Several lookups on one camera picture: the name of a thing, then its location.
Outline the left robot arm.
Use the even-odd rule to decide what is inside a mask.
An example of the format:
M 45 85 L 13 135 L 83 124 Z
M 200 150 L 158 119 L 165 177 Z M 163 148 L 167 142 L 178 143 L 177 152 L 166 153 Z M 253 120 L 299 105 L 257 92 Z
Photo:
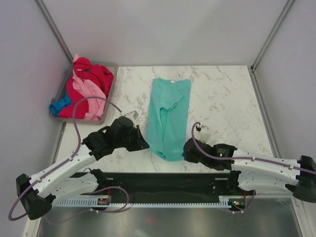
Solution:
M 19 175 L 16 178 L 17 195 L 25 216 L 36 220 L 68 198 L 93 192 L 104 194 L 108 190 L 108 181 L 101 171 L 92 171 L 81 178 L 72 175 L 112 154 L 115 149 L 125 148 L 129 152 L 148 149 L 137 118 L 136 111 L 120 116 L 110 126 L 79 139 L 78 147 L 62 160 L 34 175 Z

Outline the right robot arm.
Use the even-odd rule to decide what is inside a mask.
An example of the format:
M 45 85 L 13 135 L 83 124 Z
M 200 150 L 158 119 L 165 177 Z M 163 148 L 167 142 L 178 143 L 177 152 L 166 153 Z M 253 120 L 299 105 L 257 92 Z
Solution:
M 255 190 L 264 194 L 291 193 L 295 198 L 316 201 L 316 163 L 309 156 L 299 159 L 271 158 L 235 146 L 210 146 L 193 138 L 183 147 L 183 157 L 217 171 L 228 171 L 227 191 Z

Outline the teal t shirt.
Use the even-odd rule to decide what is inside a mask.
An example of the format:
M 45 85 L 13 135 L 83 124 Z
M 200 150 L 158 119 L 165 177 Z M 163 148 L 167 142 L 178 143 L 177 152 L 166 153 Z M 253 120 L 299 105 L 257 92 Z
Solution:
M 166 161 L 183 159 L 191 81 L 156 78 L 150 95 L 146 141 Z

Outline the grey plastic bin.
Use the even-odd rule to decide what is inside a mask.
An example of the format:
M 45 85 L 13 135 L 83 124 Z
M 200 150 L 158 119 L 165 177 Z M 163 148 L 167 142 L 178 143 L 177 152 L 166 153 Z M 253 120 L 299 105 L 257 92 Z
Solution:
M 54 117 L 52 112 L 49 111 L 49 116 L 53 119 L 57 119 L 57 120 L 61 120 L 63 122 L 76 122 L 77 124 L 93 124 L 93 125 L 100 125 L 103 124 L 106 118 L 106 114 L 107 114 L 107 110 L 108 108 L 111 106 L 110 102 L 112 101 L 112 95 L 114 92 L 114 87 L 115 87 L 115 83 L 116 83 L 116 77 L 117 77 L 117 72 L 118 72 L 118 64 L 116 63 L 112 63 L 112 62 L 93 62 L 90 61 L 93 65 L 94 64 L 99 64 L 99 65 L 103 65 L 105 67 L 107 67 L 114 75 L 114 80 L 109 92 L 109 96 L 108 98 L 104 99 L 104 101 L 106 102 L 105 108 L 104 108 L 104 113 L 103 116 L 100 120 L 84 120 L 84 119 L 77 119 L 75 118 L 75 113 L 77 110 L 77 106 L 83 101 L 83 99 L 79 100 L 76 103 L 76 106 L 73 110 L 73 117 L 72 118 L 59 118 L 59 117 Z M 71 77 L 73 72 L 73 63 L 72 65 L 69 66 L 68 70 L 66 71 L 66 74 L 64 76 L 64 79 L 61 83 L 61 85 L 59 86 L 59 89 L 56 93 L 56 96 L 52 99 L 51 103 L 57 102 L 60 99 L 64 98 L 65 94 L 66 94 L 66 83 L 68 81 L 68 79 Z

